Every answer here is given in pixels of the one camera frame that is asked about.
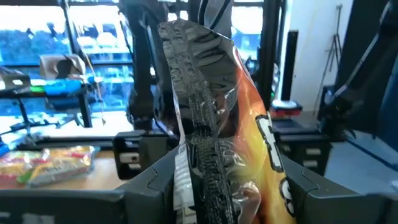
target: window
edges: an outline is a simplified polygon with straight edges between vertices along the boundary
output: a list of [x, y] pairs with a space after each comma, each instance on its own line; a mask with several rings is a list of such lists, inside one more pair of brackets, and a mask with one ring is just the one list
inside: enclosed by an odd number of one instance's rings
[[[87, 74], [92, 74], [91, 68], [86, 69]], [[128, 98], [133, 88], [132, 67], [121, 65], [116, 67], [97, 66], [94, 68], [97, 77], [103, 77], [100, 92], [104, 101], [105, 111], [125, 110]], [[91, 106], [92, 112], [101, 111], [99, 103]]]
[[119, 2], [119, 0], [70, 0], [71, 2]]
[[0, 21], [0, 65], [38, 65], [39, 55], [70, 53], [60, 7], [0, 6]]
[[177, 15], [176, 15], [176, 13], [169, 13], [169, 14], [168, 14], [168, 20], [169, 20], [169, 21], [177, 20]]
[[234, 0], [235, 2], [263, 2], [263, 0]]
[[261, 7], [232, 8], [232, 39], [243, 60], [257, 59], [262, 29]]
[[180, 17], [181, 17], [181, 19], [188, 20], [188, 12], [187, 11], [181, 11], [180, 12]]
[[70, 16], [77, 31], [77, 42], [93, 63], [129, 62], [132, 47], [130, 29], [121, 25], [117, 6], [71, 6]]

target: desk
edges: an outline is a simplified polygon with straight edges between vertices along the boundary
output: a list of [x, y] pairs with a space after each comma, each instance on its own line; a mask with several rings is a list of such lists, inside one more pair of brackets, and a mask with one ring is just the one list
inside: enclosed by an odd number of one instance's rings
[[[87, 177], [45, 185], [40, 187], [40, 189], [113, 190], [126, 182], [118, 178], [113, 152], [99, 152], [94, 163], [94, 171]], [[4, 189], [23, 189], [23, 187], [5, 187], [0, 185], [0, 190]]]

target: crinkled plastic wrapper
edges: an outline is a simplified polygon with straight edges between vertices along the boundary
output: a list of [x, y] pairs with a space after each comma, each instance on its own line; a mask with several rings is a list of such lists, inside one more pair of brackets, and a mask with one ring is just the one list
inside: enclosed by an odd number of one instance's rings
[[233, 42], [184, 20], [159, 34], [180, 131], [177, 223], [295, 223], [271, 120]]
[[39, 187], [81, 177], [93, 170], [96, 151], [92, 146], [11, 151], [0, 158], [0, 185]]

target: white wall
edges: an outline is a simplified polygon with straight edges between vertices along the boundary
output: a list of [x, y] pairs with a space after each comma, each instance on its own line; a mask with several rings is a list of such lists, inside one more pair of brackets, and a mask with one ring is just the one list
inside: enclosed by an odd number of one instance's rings
[[291, 99], [299, 102], [304, 111], [314, 110], [321, 85], [335, 82], [336, 63], [331, 72], [328, 68], [321, 83], [336, 32], [339, 4], [343, 5], [340, 19], [343, 45], [353, 0], [293, 0], [290, 30], [298, 30], [298, 42]]

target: green object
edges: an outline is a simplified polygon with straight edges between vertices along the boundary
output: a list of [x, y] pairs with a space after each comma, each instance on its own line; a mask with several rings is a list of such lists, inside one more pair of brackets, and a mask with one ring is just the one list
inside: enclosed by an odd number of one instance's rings
[[28, 182], [29, 179], [30, 179], [30, 177], [32, 177], [32, 174], [33, 174], [33, 169], [27, 171], [25, 174], [20, 175], [20, 176], [17, 178], [18, 183], [24, 184], [24, 183]]
[[31, 86], [30, 90], [34, 93], [44, 93], [44, 86]]

